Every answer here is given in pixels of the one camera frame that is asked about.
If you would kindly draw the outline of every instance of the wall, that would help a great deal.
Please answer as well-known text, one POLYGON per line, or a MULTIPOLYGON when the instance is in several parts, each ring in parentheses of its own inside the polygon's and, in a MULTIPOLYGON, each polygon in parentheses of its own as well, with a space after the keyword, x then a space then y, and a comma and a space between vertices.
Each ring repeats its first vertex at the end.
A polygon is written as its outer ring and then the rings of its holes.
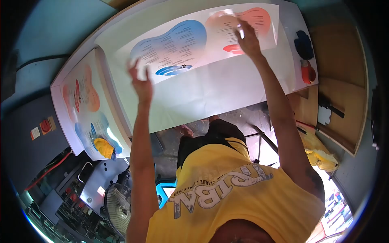
MULTIPOLYGON (((342 1, 291 0, 291 2, 294 2, 299 6, 308 28, 327 23, 345 21, 353 23, 358 27, 349 9, 342 1)), ((374 63, 370 49, 367 45, 365 37, 363 36, 363 33, 360 32, 360 34, 368 66, 369 106, 368 118, 366 120, 366 126, 357 155, 352 157, 349 153, 345 152, 341 147, 332 142, 330 139, 326 138, 321 133, 317 133, 317 136, 328 148, 328 150, 336 154, 340 159, 339 169, 335 173, 333 179, 338 188, 343 191, 343 194, 347 198, 353 213, 362 204, 364 197, 368 195, 372 186, 376 164, 375 160, 377 156, 375 148, 372 147, 373 140, 371 137, 370 128, 372 89, 377 85, 377 79, 375 76, 374 63)))
MULTIPOLYGON (((14 49, 18 66, 43 56, 72 54, 81 42, 117 11, 100 0, 41 0, 28 17, 14 49)), ((40 61, 17 72, 16 92, 1 103, 1 117, 50 93, 66 58, 40 61)))

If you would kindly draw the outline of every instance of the poster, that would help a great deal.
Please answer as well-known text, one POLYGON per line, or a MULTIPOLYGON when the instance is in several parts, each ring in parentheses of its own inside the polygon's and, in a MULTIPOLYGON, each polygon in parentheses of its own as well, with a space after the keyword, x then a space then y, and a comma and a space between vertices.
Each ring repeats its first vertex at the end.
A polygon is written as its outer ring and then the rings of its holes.
POLYGON ((105 139, 116 157, 130 156, 130 147, 119 131, 104 95, 95 49, 66 76, 61 92, 74 131, 92 160, 104 158, 93 141, 105 139))
POLYGON ((148 66, 150 78, 156 84, 197 67, 244 54, 233 32, 238 26, 235 16, 254 28, 261 50, 277 46, 278 5, 236 4, 202 10, 162 24, 117 50, 116 62, 126 68, 128 59, 140 58, 139 66, 148 66))

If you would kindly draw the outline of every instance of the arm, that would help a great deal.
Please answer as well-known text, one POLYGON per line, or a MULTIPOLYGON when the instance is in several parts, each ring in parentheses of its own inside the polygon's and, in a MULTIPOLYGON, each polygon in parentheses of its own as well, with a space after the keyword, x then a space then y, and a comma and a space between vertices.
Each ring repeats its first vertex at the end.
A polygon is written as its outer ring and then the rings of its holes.
POLYGON ((149 134, 152 84, 147 71, 146 81, 137 79, 137 64, 138 60, 134 66, 128 67, 128 73, 132 77, 132 85, 139 97, 139 104, 130 155, 132 176, 131 219, 127 228, 126 242, 145 242, 149 219, 159 209, 149 134))
POLYGON ((289 101, 261 53, 254 29, 247 22, 238 20, 245 37, 241 39, 237 30, 235 30, 235 35, 242 50, 252 59, 262 77, 269 113, 278 142, 280 166, 294 183, 324 201, 323 181, 309 163, 289 101))

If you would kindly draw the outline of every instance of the electric fan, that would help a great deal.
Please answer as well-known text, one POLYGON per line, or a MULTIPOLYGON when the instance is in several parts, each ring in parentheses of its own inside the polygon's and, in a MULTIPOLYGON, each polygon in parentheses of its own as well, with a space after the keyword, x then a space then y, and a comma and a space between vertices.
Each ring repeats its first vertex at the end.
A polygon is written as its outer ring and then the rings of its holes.
POLYGON ((131 190, 125 186, 130 172, 123 171, 116 183, 110 184, 104 194, 103 215, 112 228, 122 237, 126 236, 131 218, 131 190))

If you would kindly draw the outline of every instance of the red cable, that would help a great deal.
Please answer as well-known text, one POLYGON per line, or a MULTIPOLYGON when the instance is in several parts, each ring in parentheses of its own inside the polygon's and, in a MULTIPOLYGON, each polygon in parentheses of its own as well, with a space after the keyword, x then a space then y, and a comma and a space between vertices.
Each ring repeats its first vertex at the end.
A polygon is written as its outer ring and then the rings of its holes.
POLYGON ((313 129, 317 129, 315 126, 312 126, 312 125, 309 125, 309 124, 307 124, 307 123, 305 123, 305 122, 302 122, 302 121, 299 121, 299 120, 296 120, 296 122, 297 123, 300 123, 300 124, 302 124, 302 125, 304 125, 304 126, 307 126, 307 127, 309 127, 309 128, 313 128, 313 129))
POLYGON ((52 171, 54 168, 56 168, 57 166, 59 166, 68 156, 70 155, 70 152, 69 153, 67 153, 66 155, 65 155, 65 157, 63 157, 62 159, 61 159, 61 161, 60 162, 58 162, 56 165, 54 165, 53 167, 51 167, 50 169, 48 169, 45 173, 43 173, 43 175, 41 175, 36 181, 34 181, 29 187, 27 187, 26 189, 25 189, 25 191, 28 191, 28 190, 30 190, 33 186, 35 186, 45 175, 47 175, 50 171, 52 171))

